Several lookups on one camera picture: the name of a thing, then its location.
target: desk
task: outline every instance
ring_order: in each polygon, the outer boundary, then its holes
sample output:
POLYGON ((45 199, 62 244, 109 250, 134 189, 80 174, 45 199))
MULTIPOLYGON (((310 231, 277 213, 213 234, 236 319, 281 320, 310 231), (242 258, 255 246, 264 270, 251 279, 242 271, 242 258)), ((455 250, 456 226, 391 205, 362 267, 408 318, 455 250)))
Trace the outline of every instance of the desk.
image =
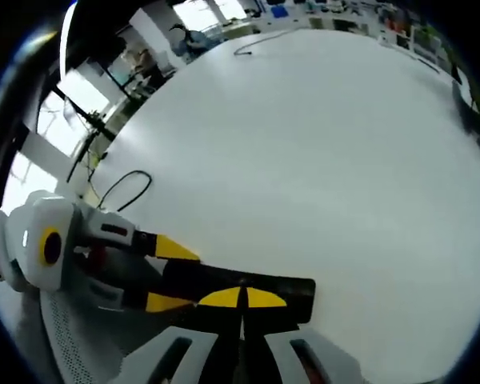
POLYGON ((371 382, 446 374, 480 320, 480 151, 450 76, 335 31, 233 56, 264 37, 221 44, 151 96, 94 185, 146 170, 153 187, 123 211, 144 230, 212 265, 314 278, 311 325, 371 382))

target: white tabletop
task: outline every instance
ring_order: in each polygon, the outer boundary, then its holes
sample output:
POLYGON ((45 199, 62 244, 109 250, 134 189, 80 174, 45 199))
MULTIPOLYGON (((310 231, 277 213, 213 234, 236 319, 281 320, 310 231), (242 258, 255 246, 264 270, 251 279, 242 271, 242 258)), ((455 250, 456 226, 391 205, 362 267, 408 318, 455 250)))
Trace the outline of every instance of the white tabletop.
MULTIPOLYGON (((371 38, 213 49, 157 91, 94 176, 154 176, 124 211, 204 262, 314 278, 311 325, 374 383, 424 382, 480 320, 480 152, 451 78, 371 38)), ((139 177, 112 193, 118 207, 139 177)))

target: white table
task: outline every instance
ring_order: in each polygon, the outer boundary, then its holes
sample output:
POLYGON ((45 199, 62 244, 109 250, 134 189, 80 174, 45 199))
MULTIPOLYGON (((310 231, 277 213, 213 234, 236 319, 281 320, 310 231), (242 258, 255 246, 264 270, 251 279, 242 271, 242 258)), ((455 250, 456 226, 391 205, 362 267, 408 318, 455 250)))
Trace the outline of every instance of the white table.
POLYGON ((178 72, 122 129, 94 184, 103 193, 146 170, 153 187, 124 211, 144 230, 216 266, 314 278, 311 325, 372 382, 444 375, 480 320, 480 151, 450 77, 333 31, 233 56, 263 37, 178 72))

